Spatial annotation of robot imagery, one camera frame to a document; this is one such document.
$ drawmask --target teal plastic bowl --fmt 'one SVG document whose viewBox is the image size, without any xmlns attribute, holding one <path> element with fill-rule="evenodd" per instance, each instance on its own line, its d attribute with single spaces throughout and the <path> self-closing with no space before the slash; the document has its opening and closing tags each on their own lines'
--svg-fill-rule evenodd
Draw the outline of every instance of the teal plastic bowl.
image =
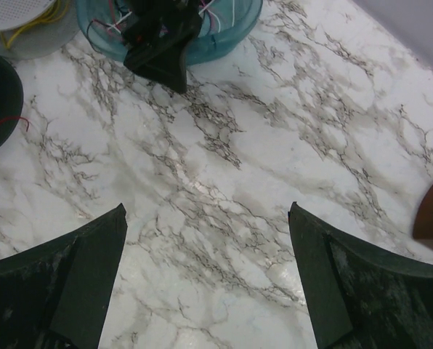
<svg viewBox="0 0 433 349">
<path fill-rule="evenodd" d="M 263 0 L 216 0 L 203 13 L 203 25 L 199 37 L 187 49 L 187 65 L 209 62 L 230 53 L 255 26 L 262 10 Z M 124 3 L 118 2 L 121 9 L 127 10 Z M 77 0 L 79 28 L 87 37 L 91 21 L 99 20 L 112 23 L 107 0 Z M 93 23 L 89 29 L 88 40 L 92 46 L 105 56 L 123 62 L 126 47 L 114 30 L 108 33 L 101 25 Z"/>
</svg>

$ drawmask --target black plastic bracket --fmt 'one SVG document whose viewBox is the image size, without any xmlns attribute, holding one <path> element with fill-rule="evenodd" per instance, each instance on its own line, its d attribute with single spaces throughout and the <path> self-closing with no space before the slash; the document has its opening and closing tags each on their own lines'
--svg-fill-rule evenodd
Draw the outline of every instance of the black plastic bracket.
<svg viewBox="0 0 433 349">
<path fill-rule="evenodd" d="M 318 349 L 433 348 L 433 265 L 300 208 L 289 230 Z"/>
<path fill-rule="evenodd" d="M 0 349 L 98 348 L 126 229 L 120 205 L 0 260 Z"/>
<path fill-rule="evenodd" d="M 124 65 L 178 93 L 187 91 L 186 49 L 198 37 L 198 0 L 129 0 L 134 13 L 123 38 Z"/>
</svg>

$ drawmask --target white wire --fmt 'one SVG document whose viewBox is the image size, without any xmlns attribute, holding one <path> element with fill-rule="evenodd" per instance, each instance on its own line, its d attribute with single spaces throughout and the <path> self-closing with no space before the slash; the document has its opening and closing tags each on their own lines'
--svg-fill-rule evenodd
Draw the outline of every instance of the white wire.
<svg viewBox="0 0 433 349">
<path fill-rule="evenodd" d="M 207 9 L 207 12 L 208 12 L 210 15 L 214 16 L 215 19 L 216 19 L 216 21 L 218 22 L 218 32 L 222 31 L 222 23 L 219 21 L 218 16 L 215 15 L 215 14 L 214 14 L 212 11 L 210 11 L 209 9 Z"/>
<path fill-rule="evenodd" d="M 118 31 L 120 34 L 121 34 L 121 31 L 116 27 L 118 24 L 120 24 L 120 23 L 122 23 L 122 22 L 124 22 L 130 15 L 132 15 L 132 12 L 129 12 L 129 13 L 127 13 L 127 14 L 125 14 L 122 18 L 120 18 L 119 20 L 118 20 L 118 22 L 116 22 L 116 23 L 114 23 L 114 24 L 110 24 L 109 26 L 108 26 L 108 31 L 110 30 L 110 29 L 115 29 L 116 31 Z"/>
<path fill-rule="evenodd" d="M 199 15 L 202 15 L 203 12 L 208 9 L 213 3 L 215 2 L 215 0 L 211 0 L 207 5 L 205 5 L 204 7 L 201 8 L 201 10 L 199 11 Z"/>
<path fill-rule="evenodd" d="M 234 22 L 235 22 L 235 17 L 236 17 L 236 8 L 235 8 L 235 1 L 236 0 L 232 0 L 232 27 L 234 27 Z"/>
</svg>

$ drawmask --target marble surface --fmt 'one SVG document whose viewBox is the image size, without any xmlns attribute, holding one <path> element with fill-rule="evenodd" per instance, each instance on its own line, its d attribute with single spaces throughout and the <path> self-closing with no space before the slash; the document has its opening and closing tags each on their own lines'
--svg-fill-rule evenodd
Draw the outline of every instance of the marble surface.
<svg viewBox="0 0 433 349">
<path fill-rule="evenodd" d="M 315 348 L 292 201 L 433 263 L 410 239 L 433 183 L 433 73 L 349 0 L 265 1 L 252 34 L 176 95 L 82 36 L 19 62 L 0 148 L 0 258 L 123 202 L 101 348 Z"/>
</svg>

